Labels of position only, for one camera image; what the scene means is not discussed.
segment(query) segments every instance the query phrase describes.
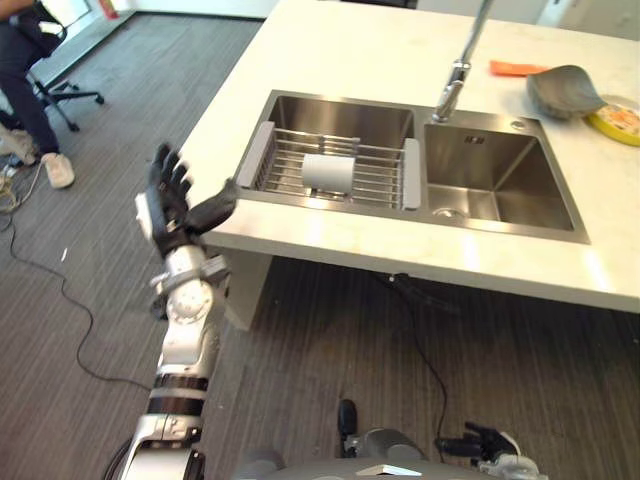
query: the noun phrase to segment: dish rack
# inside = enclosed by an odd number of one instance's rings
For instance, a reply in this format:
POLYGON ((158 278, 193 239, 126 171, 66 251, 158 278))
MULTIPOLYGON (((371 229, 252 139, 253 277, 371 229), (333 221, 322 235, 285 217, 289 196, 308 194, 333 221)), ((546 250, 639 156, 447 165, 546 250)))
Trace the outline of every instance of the dish rack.
POLYGON ((403 148, 381 147, 362 144, 357 137, 300 132, 263 122, 236 181, 243 188, 269 193, 413 210, 420 206, 418 141, 408 138, 403 148), (304 186, 302 164, 308 153, 353 157, 352 191, 304 186))

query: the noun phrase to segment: double sink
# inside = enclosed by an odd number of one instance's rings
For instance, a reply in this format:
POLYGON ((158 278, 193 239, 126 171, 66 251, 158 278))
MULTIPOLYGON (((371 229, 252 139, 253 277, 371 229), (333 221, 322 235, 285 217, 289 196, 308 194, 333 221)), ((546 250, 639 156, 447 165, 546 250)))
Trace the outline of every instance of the double sink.
MULTIPOLYGON (((240 197, 589 243, 580 214, 540 122, 456 111, 446 124, 438 124, 431 120, 432 113, 432 108, 415 105, 274 91, 247 147, 237 178, 243 175, 243 166, 247 170, 248 159, 252 156, 252 143, 261 135, 260 125, 264 123, 275 127, 277 131, 295 132, 296 135, 321 134, 323 139, 354 138, 381 152, 402 151, 407 139, 415 139, 410 141, 419 145, 416 148, 416 165, 419 166, 402 171, 402 157, 397 158, 400 177, 419 175, 419 183, 417 178, 413 179, 416 189, 419 189, 419 202, 407 209, 400 204, 358 203, 350 201, 349 197, 337 195, 335 198, 319 199, 314 192, 307 191, 309 194, 306 194, 302 187, 299 191, 288 191, 286 188, 268 190, 258 181, 259 170, 250 181, 245 182, 240 197)), ((304 145, 299 138, 293 140, 296 142, 285 143, 304 145)), ((387 172, 371 165, 365 168, 364 175, 373 175, 367 170, 387 172)), ((272 168, 257 166, 263 170, 272 168)), ((293 170, 283 172, 290 174, 297 167, 290 168, 293 170)), ((283 178, 289 176, 295 178, 295 175, 283 174, 283 178)), ((401 195, 401 179, 394 185, 389 187, 389 195, 401 195)))

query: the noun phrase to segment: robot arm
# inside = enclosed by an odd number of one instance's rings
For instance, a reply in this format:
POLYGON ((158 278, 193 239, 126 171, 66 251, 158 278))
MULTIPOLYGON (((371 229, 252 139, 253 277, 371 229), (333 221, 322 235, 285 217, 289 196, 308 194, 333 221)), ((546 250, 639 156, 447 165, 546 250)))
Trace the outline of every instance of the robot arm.
POLYGON ((189 210, 190 183, 177 154, 161 147, 149 187, 136 198, 138 220, 165 260, 152 280, 168 329, 147 411, 138 421, 121 480, 199 480, 205 457, 193 448, 219 350, 229 272, 220 255, 207 259, 198 236, 226 220, 235 207, 234 185, 189 210))

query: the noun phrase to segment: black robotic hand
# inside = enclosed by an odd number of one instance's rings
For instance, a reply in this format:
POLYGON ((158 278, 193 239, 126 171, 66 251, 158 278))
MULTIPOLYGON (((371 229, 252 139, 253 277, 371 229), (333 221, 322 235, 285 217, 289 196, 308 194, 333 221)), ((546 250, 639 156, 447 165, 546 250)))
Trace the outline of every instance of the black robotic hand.
POLYGON ((483 427, 473 422, 465 422, 470 432, 464 432, 462 438, 438 438, 436 448, 448 455, 471 457, 471 463, 479 460, 495 461, 501 454, 518 454, 517 447, 501 432, 491 427, 483 427))
POLYGON ((169 145, 161 145, 145 192, 152 238, 162 258, 178 247, 194 244, 199 235, 227 220, 237 201, 236 185, 229 179, 220 193, 189 209, 186 195, 191 183, 185 178, 187 167, 178 165, 179 161, 169 145))

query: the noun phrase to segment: gray bowl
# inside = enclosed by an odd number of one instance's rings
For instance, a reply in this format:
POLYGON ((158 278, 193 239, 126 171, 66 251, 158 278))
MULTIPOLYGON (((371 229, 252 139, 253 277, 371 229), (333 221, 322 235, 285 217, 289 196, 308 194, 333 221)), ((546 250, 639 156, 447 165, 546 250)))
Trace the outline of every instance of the gray bowl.
POLYGON ((527 93, 538 110, 563 120, 585 117, 607 104, 596 92, 587 72, 576 65, 529 75, 527 93))

